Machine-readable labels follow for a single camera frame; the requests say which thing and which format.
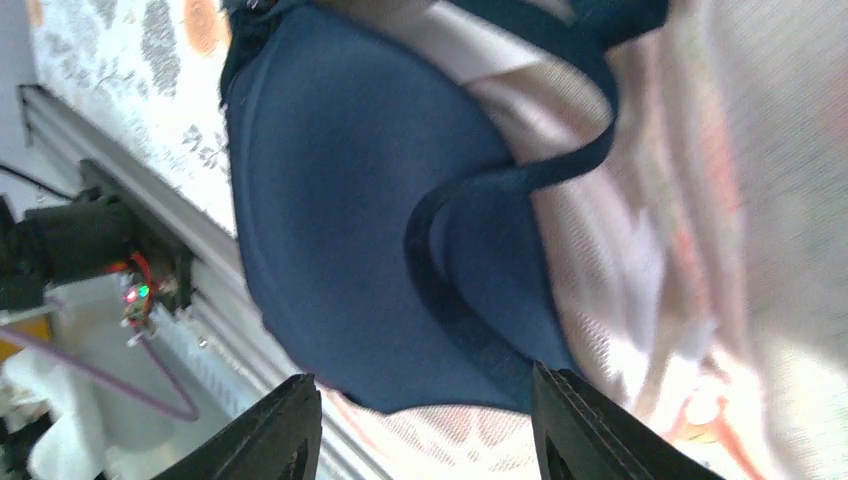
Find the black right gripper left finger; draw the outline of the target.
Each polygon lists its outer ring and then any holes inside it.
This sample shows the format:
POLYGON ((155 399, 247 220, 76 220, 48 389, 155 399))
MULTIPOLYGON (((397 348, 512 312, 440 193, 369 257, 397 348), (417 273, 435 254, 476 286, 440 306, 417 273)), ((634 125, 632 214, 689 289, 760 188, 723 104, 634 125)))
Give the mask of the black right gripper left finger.
POLYGON ((296 374, 155 480, 315 480, 322 436, 312 374, 296 374))

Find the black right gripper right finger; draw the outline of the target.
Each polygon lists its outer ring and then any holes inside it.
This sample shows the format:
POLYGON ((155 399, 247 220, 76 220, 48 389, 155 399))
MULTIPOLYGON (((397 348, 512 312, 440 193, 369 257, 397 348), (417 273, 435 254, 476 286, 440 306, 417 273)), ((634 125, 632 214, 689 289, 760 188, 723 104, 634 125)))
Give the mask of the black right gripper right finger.
POLYGON ((543 479, 719 477, 570 370, 537 362, 533 387, 532 425, 543 479))

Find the navy blue bra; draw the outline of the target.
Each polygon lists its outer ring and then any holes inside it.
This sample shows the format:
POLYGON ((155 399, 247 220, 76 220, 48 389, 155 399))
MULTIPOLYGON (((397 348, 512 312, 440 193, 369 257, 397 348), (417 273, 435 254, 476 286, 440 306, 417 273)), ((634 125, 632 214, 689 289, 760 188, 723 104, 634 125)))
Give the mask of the navy blue bra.
POLYGON ((315 1, 228 1, 221 74, 238 244, 267 330, 356 404, 529 413, 570 368, 529 197, 614 129, 519 166, 481 104, 315 1))

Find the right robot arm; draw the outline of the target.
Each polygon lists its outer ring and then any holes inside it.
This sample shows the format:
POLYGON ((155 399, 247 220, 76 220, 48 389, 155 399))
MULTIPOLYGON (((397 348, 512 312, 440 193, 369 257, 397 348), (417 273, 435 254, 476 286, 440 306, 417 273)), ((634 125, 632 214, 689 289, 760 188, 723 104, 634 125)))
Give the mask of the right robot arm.
MULTIPOLYGON (((1 210, 1 306, 29 310, 50 284, 138 270, 147 292, 140 325, 157 296, 143 239, 148 228, 117 198, 30 210, 1 210)), ((535 445, 544 479, 709 479, 712 472, 673 449, 573 372, 536 365, 506 376, 532 398, 535 445)), ((166 479, 313 479, 320 399, 312 376, 296 374, 190 455, 166 479)))

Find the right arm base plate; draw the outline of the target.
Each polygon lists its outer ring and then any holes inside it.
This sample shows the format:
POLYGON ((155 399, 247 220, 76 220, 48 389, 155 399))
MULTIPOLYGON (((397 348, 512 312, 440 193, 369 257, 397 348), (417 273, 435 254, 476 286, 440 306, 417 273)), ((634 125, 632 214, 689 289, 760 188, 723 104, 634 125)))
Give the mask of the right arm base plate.
POLYGON ((128 282, 122 324, 152 334, 157 308, 175 314, 191 306, 194 254, 164 220, 99 162, 86 158, 79 167, 83 185, 92 197, 118 204, 130 220, 131 233, 124 241, 126 254, 109 271, 122 273, 128 282))

